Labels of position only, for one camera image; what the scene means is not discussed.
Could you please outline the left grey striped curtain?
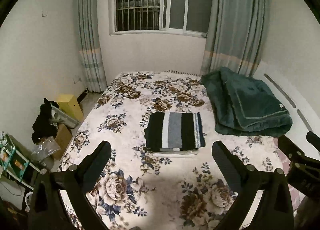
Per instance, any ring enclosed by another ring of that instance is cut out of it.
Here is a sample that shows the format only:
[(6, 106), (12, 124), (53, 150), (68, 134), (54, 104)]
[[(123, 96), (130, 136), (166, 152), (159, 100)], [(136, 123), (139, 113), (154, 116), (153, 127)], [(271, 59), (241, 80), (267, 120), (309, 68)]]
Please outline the left grey striped curtain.
[(97, 0), (76, 0), (76, 17), (87, 88), (90, 92), (103, 92), (107, 82), (98, 34)]

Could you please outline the dark green folded quilt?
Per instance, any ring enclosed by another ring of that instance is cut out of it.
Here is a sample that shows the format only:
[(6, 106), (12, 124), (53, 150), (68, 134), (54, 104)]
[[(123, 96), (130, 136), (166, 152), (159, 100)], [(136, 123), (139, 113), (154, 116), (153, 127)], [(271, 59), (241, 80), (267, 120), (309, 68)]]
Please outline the dark green folded quilt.
[(262, 80), (222, 67), (203, 75), (201, 84), (214, 110), (219, 134), (277, 138), (292, 127), (289, 111)]

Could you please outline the right grey striped curtain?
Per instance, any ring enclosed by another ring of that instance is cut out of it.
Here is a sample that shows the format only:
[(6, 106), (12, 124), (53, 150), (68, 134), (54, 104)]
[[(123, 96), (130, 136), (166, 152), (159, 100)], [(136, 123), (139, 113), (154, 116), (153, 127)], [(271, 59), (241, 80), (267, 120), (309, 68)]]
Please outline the right grey striped curtain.
[(227, 67), (247, 77), (260, 64), (267, 0), (212, 0), (200, 73)]

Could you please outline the white bed headboard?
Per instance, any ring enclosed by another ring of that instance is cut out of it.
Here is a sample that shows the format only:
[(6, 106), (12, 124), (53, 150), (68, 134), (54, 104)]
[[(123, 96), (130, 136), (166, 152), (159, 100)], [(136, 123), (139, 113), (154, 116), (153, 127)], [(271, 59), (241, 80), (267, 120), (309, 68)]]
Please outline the white bed headboard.
[(319, 151), (306, 140), (309, 131), (319, 135), (319, 117), (307, 100), (272, 65), (260, 62), (253, 78), (267, 84), (275, 97), (289, 111), (293, 125), (286, 136), (302, 149), (306, 156), (319, 159)]

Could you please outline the grey striped curtain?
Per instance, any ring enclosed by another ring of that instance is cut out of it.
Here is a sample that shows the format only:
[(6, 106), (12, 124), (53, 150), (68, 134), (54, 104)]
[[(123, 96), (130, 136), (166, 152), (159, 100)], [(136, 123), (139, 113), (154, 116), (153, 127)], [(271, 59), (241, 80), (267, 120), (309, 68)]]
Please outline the grey striped curtain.
[(247, 77), (260, 64), (267, 0), (212, 0), (200, 73), (227, 67)]
[(76, 17), (87, 88), (90, 92), (103, 92), (107, 82), (98, 34), (97, 0), (76, 0)]

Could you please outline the yellow cardboard box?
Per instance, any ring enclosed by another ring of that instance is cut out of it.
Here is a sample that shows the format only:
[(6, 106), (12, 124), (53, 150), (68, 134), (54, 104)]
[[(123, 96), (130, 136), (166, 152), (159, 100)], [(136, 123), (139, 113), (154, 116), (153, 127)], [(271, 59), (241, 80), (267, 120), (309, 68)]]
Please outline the yellow cardboard box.
[(59, 109), (77, 121), (83, 120), (83, 112), (76, 97), (72, 94), (60, 94), (57, 97)]

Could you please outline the clear plastic bag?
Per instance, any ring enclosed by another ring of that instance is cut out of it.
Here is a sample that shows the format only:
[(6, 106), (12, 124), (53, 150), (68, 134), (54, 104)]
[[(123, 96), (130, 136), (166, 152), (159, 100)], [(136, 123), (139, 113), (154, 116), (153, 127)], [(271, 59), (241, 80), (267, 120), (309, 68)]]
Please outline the clear plastic bag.
[(40, 142), (33, 148), (30, 158), (34, 162), (41, 162), (45, 158), (55, 154), (60, 150), (61, 150), (61, 147), (55, 141), (55, 138), (48, 137), (43, 142)]

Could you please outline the black clothes pile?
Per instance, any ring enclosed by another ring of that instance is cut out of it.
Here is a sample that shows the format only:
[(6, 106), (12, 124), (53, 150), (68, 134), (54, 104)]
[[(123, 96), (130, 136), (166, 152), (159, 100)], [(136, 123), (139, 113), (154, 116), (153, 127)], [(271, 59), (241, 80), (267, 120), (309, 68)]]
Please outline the black clothes pile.
[(33, 133), (31, 139), (34, 144), (40, 143), (44, 138), (56, 137), (57, 128), (50, 122), (52, 119), (52, 104), (54, 107), (59, 107), (54, 101), (49, 101), (44, 98), (43, 104), (40, 106), (40, 114), (37, 116), (33, 124)]

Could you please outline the floral white bed blanket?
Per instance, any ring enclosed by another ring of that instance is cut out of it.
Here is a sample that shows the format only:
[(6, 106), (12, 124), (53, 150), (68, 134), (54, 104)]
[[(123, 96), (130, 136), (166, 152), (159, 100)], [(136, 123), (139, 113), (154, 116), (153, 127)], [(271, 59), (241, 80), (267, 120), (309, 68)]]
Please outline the floral white bed blanket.
[[(199, 113), (206, 145), (186, 155), (148, 152), (144, 130), (154, 112)], [(212, 158), (217, 140), (260, 171), (289, 168), (273, 137), (218, 134), (195, 75), (120, 73), (78, 129), (59, 170), (79, 164), (103, 140), (111, 158), (87, 198), (109, 229), (214, 229), (236, 198)]]

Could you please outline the brown cardboard box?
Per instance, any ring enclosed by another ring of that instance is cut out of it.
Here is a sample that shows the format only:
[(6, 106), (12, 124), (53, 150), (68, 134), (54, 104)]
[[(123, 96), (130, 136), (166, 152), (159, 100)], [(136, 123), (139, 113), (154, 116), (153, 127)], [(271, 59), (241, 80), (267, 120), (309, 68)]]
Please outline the brown cardboard box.
[(60, 150), (52, 154), (52, 156), (55, 160), (60, 160), (63, 154), (65, 153), (67, 146), (72, 140), (72, 134), (65, 124), (59, 124), (57, 129), (57, 135), (54, 138), (54, 140), (59, 145)]

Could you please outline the grey plastic appliance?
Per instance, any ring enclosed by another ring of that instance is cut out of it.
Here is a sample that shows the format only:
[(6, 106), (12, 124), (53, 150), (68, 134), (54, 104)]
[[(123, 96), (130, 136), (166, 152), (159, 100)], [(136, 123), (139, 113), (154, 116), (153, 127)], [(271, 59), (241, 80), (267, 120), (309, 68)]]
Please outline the grey plastic appliance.
[(52, 117), (50, 121), (53, 123), (64, 124), (70, 129), (74, 129), (79, 125), (79, 122), (76, 119), (70, 117), (65, 112), (63, 112), (55, 106), (51, 106), (51, 115)]

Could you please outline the barred sliding window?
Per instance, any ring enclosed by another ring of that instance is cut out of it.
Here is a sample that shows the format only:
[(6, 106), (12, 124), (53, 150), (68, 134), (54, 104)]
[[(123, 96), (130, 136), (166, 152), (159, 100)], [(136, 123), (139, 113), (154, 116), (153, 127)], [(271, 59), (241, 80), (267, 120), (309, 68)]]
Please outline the barred sliding window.
[(110, 32), (205, 37), (211, 6), (212, 0), (110, 0)]

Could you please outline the green white shelf rack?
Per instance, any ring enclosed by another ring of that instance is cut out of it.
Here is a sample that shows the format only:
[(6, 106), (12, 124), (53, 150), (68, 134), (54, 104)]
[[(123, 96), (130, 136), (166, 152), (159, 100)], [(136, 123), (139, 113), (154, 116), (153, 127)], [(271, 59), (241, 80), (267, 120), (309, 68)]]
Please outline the green white shelf rack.
[(26, 158), (15, 146), (12, 138), (1, 132), (1, 168), (20, 184), (34, 189), (37, 174), (40, 172), (28, 158)]

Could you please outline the black striped knit sweater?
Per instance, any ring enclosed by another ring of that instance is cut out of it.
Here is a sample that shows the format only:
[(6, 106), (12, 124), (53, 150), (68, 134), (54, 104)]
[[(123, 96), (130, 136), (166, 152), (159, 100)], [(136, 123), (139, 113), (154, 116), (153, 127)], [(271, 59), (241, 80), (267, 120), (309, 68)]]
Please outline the black striped knit sweater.
[(192, 151), (206, 146), (200, 113), (155, 112), (144, 130), (152, 152)]

